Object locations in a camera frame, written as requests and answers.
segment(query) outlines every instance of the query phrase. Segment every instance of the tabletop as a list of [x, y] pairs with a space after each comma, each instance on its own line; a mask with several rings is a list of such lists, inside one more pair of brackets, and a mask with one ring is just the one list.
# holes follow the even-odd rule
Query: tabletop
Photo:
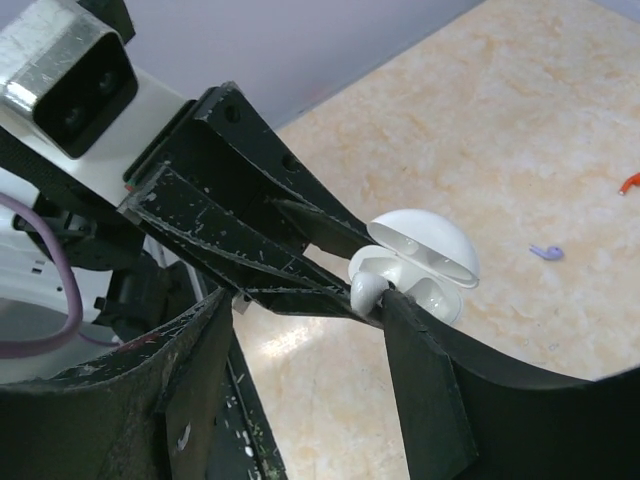
[[[279, 133], [363, 221], [422, 208], [467, 233], [480, 285], [456, 328], [595, 379], [640, 363], [640, 188], [618, 194], [640, 171], [639, 87], [640, 25], [488, 0]], [[290, 478], [408, 477], [381, 331], [256, 306], [236, 328]]]

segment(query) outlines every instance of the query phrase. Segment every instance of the purple cable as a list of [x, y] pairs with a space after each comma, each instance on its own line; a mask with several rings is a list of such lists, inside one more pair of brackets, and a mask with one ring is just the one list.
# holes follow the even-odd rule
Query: purple cable
[[53, 263], [60, 274], [60, 280], [67, 296], [67, 308], [69, 311], [64, 325], [53, 335], [35, 340], [0, 340], [0, 358], [24, 358], [51, 352], [67, 344], [78, 334], [83, 339], [97, 345], [110, 347], [120, 345], [115, 342], [94, 340], [80, 333], [83, 316], [80, 289], [62, 246], [49, 228], [49, 225], [31, 208], [4, 193], [0, 193], [0, 205], [22, 217], [42, 237], [42, 241], [47, 246]]

